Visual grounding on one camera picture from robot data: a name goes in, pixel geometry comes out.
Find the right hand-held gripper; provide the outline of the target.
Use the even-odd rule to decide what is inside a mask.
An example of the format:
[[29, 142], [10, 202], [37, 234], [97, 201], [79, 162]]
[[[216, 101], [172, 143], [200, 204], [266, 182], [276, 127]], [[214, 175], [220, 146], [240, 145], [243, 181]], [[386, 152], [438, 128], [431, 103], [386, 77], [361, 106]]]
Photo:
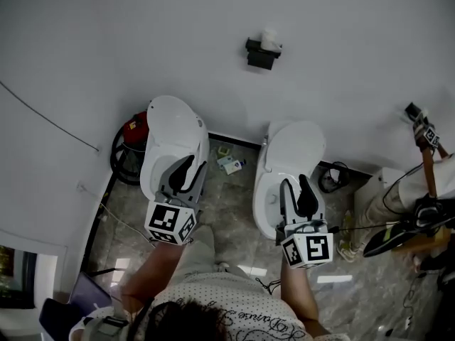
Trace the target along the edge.
[[333, 261], [333, 234], [328, 232], [316, 194], [303, 174], [299, 185], [296, 205], [291, 183], [284, 179], [280, 184], [280, 213], [285, 224], [276, 228], [276, 245], [291, 269], [309, 269]]

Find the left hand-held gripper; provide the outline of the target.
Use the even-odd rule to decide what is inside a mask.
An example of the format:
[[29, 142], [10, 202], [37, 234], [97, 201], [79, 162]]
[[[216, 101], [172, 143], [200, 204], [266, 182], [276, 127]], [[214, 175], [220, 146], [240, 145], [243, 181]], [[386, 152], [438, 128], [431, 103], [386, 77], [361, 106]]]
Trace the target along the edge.
[[194, 159], [189, 155], [173, 163], [163, 172], [159, 191], [146, 196], [149, 203], [144, 229], [150, 240], [175, 245], [189, 242], [198, 224], [199, 200], [208, 169], [206, 161], [201, 163], [189, 187], [182, 190]]

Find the white toilet paper roll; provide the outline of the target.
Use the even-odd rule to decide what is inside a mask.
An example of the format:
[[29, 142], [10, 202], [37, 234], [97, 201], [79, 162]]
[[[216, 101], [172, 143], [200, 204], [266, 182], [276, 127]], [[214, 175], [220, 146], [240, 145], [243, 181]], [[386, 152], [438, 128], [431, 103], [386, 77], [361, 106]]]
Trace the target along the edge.
[[282, 51], [282, 46], [277, 42], [277, 32], [272, 29], [264, 29], [262, 31], [260, 46], [261, 49], [270, 52], [279, 53]]

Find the person's right forearm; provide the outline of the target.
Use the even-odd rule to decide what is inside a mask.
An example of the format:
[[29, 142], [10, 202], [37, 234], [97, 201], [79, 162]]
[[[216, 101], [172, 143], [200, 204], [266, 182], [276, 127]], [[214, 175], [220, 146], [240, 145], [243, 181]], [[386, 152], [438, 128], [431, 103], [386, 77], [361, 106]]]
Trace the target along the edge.
[[285, 257], [281, 266], [281, 299], [294, 311], [312, 337], [329, 335], [319, 322], [319, 309], [311, 290], [306, 269], [292, 269]]

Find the person's left forearm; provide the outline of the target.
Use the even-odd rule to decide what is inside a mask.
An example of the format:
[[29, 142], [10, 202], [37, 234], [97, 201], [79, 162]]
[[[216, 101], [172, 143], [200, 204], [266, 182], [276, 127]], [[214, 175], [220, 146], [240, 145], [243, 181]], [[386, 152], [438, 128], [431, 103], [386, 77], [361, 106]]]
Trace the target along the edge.
[[185, 246], [159, 242], [148, 259], [122, 286], [121, 299], [129, 313], [141, 310], [164, 290], [181, 259]]

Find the beige trousers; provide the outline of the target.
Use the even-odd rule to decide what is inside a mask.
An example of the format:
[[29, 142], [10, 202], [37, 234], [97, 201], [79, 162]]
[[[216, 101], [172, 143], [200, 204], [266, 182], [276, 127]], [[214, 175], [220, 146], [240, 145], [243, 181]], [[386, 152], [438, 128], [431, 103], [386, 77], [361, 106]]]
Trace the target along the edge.
[[[171, 277], [171, 283], [180, 283], [185, 278], [195, 274], [227, 273], [214, 271], [215, 246], [213, 230], [208, 225], [201, 225], [191, 234], [193, 241], [187, 244], [176, 270]], [[242, 278], [248, 275], [238, 266], [230, 265], [229, 274]]]

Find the dotted white shirt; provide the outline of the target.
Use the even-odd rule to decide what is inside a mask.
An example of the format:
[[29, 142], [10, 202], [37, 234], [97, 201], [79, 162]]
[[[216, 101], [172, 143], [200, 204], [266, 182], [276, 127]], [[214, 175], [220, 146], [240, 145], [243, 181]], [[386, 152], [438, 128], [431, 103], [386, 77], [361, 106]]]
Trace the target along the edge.
[[312, 337], [294, 311], [254, 281], [229, 273], [195, 274], [168, 285], [135, 313], [124, 306], [83, 317], [69, 341], [350, 341]]

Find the dark blue bag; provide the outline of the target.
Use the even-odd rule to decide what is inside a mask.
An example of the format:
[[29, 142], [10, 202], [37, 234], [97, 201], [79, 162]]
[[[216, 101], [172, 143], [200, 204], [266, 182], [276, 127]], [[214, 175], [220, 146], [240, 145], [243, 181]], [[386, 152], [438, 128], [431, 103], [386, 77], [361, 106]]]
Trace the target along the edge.
[[98, 308], [112, 305], [110, 295], [86, 273], [81, 272], [67, 303], [52, 298], [44, 301], [39, 322], [53, 341], [68, 341], [70, 330]]

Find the dark window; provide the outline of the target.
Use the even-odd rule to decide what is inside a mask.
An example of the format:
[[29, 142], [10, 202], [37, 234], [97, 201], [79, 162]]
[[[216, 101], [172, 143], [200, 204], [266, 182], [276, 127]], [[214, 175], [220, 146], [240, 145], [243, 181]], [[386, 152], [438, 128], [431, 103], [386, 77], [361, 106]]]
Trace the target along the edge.
[[37, 254], [0, 245], [0, 308], [33, 309]]

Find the black wall paper holder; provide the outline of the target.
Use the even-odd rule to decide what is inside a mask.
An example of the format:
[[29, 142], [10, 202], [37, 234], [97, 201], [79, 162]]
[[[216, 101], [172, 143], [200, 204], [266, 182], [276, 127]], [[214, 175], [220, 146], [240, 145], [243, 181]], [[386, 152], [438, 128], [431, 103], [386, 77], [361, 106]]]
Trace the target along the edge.
[[260, 41], [251, 38], [247, 39], [245, 49], [247, 51], [247, 64], [265, 70], [271, 70], [274, 61], [282, 54], [281, 50], [263, 49]]
[[405, 108], [405, 114], [407, 117], [415, 121], [417, 117], [421, 114], [422, 110], [413, 102], [411, 102], [406, 108]]

